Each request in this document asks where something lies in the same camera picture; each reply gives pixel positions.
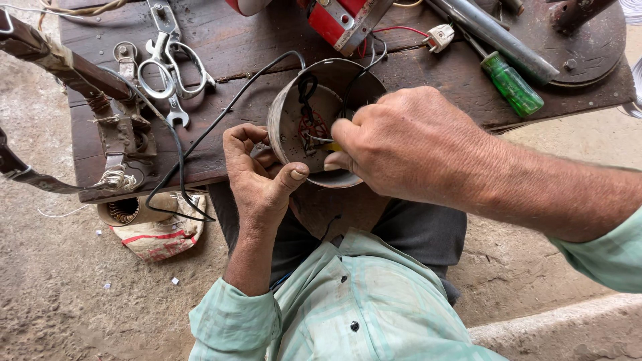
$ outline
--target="green screwdriver handle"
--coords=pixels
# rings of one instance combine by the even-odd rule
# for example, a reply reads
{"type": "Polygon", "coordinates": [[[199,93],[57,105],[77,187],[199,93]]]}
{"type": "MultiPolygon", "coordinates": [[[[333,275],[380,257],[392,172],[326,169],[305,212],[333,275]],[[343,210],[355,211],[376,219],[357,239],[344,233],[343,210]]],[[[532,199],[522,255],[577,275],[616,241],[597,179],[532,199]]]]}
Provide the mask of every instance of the green screwdriver handle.
{"type": "Polygon", "coordinates": [[[531,115],[544,105],[544,100],[497,51],[481,61],[481,68],[490,75],[493,84],[515,109],[517,115],[531,115]]]}

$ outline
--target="bolt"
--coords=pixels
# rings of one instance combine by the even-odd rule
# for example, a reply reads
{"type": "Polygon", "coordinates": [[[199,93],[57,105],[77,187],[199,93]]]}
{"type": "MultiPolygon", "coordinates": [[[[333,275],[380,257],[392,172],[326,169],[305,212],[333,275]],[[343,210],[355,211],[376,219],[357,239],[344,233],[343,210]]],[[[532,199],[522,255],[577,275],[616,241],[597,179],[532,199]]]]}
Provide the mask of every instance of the bolt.
{"type": "Polygon", "coordinates": [[[573,70],[577,66],[577,60],[575,59],[569,59],[564,63],[564,67],[566,70],[573,70]]]}
{"type": "Polygon", "coordinates": [[[159,17],[165,17],[165,9],[162,8],[161,4],[154,5],[154,9],[156,9],[156,13],[159,17]]]}

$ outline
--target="man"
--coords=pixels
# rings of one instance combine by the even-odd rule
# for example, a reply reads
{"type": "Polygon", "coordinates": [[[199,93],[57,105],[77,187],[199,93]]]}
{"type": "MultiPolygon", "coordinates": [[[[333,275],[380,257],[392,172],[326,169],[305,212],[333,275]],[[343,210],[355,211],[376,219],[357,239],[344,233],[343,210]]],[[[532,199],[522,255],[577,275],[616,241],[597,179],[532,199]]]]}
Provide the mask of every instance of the man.
{"type": "MultiPolygon", "coordinates": [[[[271,180],[270,157],[249,156],[266,136],[247,124],[223,135],[238,237],[227,239],[225,274],[189,313],[190,360],[262,360],[266,351],[267,360],[504,360],[472,345],[449,304],[456,292],[444,278],[461,253],[462,212],[542,231],[586,276],[642,292],[638,172],[511,145],[436,89],[401,89],[352,122],[334,123],[344,152],[329,155],[325,168],[348,169],[375,192],[405,201],[391,201],[374,234],[351,229],[340,243],[320,243],[288,211],[308,168],[290,163],[271,180]],[[438,221],[398,219],[414,213],[438,221]]],[[[220,194],[213,192],[217,213],[220,194]]]]}

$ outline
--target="hand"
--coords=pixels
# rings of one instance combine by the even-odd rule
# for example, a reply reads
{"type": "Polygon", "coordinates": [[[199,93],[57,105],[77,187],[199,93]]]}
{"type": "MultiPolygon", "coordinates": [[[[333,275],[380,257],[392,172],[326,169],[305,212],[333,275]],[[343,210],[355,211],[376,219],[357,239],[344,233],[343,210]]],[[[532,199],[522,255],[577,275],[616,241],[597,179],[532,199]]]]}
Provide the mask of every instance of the hand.
{"type": "Polygon", "coordinates": [[[325,170],[350,170],[380,195],[450,206],[449,198],[469,196],[471,175],[501,151],[432,87],[386,94],[352,122],[337,120],[332,137],[344,152],[328,155],[325,170]]]}
{"type": "Polygon", "coordinates": [[[273,241],[288,208],[290,193],[309,174],[303,163],[270,167],[275,162],[271,152],[261,152],[252,158],[254,143],[266,143],[267,135],[264,127],[249,123],[223,133],[227,173],[239,212],[239,240],[273,241]]]}

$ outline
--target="fingernail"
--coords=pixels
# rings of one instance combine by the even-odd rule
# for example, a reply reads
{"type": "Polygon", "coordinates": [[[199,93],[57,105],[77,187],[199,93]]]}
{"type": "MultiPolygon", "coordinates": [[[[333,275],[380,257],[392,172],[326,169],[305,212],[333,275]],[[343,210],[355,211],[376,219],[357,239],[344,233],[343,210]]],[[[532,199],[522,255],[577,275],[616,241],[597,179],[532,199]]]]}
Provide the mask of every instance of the fingernail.
{"type": "Polygon", "coordinates": [[[306,175],[305,174],[301,174],[301,173],[297,172],[296,170],[293,170],[292,172],[290,172],[290,177],[294,178],[295,181],[300,181],[301,179],[305,178],[306,175]]]}
{"type": "Polygon", "coordinates": [[[328,164],[324,164],[323,165],[323,170],[325,170],[326,172],[331,172],[331,171],[337,170],[337,169],[341,169],[341,167],[339,167],[338,165],[336,165],[334,163],[328,163],[328,164]]]}

